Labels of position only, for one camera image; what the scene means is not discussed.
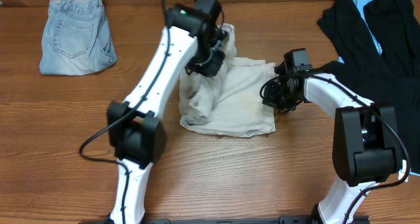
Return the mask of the beige cotton shorts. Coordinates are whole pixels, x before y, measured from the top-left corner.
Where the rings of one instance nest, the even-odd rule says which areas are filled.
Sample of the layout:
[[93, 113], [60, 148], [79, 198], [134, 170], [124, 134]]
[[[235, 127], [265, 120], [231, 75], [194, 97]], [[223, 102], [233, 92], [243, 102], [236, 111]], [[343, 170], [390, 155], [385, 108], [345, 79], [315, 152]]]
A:
[[183, 72], [179, 82], [180, 125], [207, 135], [253, 137], [276, 130], [274, 109], [264, 105], [259, 91], [274, 77], [275, 63], [238, 57], [235, 27], [221, 47], [225, 54], [217, 74], [207, 78]]

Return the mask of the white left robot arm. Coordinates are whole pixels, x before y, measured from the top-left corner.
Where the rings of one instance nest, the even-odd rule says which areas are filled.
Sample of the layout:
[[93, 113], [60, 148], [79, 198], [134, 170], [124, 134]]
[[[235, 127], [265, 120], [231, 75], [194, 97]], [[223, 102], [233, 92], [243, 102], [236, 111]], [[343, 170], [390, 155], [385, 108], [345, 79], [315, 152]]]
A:
[[142, 79], [122, 103], [107, 110], [110, 144], [119, 168], [115, 206], [107, 223], [141, 223], [152, 166], [160, 159], [167, 135], [161, 119], [182, 73], [213, 77], [225, 54], [219, 49], [227, 33], [216, 25], [218, 0], [197, 0], [164, 10], [159, 47]]

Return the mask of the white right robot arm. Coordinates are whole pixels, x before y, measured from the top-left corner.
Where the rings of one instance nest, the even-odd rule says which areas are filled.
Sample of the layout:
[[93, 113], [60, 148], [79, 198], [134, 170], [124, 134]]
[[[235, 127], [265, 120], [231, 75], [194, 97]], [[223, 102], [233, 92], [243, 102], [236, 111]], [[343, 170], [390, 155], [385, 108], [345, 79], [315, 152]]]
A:
[[313, 69], [306, 49], [293, 49], [260, 89], [263, 104], [286, 114], [305, 103], [318, 105], [334, 121], [332, 160], [337, 174], [326, 197], [310, 215], [283, 215], [280, 223], [369, 223], [356, 210], [373, 190], [395, 187], [405, 167], [406, 148], [398, 136], [395, 110], [357, 95], [333, 74]]

